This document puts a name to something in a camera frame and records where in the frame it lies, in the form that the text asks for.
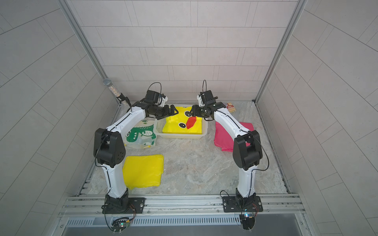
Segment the green dinosaur translucent raincoat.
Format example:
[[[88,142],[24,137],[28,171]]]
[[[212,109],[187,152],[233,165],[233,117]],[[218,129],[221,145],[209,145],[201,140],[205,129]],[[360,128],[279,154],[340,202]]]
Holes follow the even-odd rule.
[[[142,120],[136,124],[125,136],[124,144],[127,148],[151,148],[156,144],[157,136],[154,133],[152,120]]]

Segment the pink raincoat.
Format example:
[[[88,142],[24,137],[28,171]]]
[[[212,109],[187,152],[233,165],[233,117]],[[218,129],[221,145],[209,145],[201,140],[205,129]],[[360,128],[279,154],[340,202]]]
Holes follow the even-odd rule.
[[[214,145],[220,147],[222,151],[233,152],[234,139],[218,122],[216,122]]]

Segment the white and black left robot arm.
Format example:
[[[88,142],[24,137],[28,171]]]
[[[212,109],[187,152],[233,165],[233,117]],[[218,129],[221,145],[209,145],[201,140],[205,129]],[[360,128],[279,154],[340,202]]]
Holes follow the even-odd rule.
[[[174,105],[138,101],[125,115],[106,129],[99,128],[94,135],[94,157],[103,168],[108,192],[104,211],[124,212],[129,208],[128,188],[123,178],[126,149],[123,137],[145,118],[161,120],[178,114]]]

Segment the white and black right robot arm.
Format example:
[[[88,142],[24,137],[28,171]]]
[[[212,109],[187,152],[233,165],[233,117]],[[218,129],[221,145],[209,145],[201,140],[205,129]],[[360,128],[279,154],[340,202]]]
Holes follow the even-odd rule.
[[[212,118],[233,139],[232,156],[239,167],[236,202],[240,209],[251,206],[256,198],[256,171],[263,156],[259,133],[244,127],[221,102],[202,107],[194,105],[191,114],[200,118]]]

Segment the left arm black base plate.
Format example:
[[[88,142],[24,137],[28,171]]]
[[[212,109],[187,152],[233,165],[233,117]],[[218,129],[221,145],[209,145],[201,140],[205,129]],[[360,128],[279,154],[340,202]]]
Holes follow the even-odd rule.
[[[105,196],[105,203],[101,207],[103,214],[141,214],[146,198],[112,198]]]

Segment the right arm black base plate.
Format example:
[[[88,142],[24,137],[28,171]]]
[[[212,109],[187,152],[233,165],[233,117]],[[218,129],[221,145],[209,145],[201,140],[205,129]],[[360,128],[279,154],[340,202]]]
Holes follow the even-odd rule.
[[[263,212],[262,202],[259,196],[250,196],[247,200],[237,199],[235,196],[222,196],[223,211],[230,212]]]

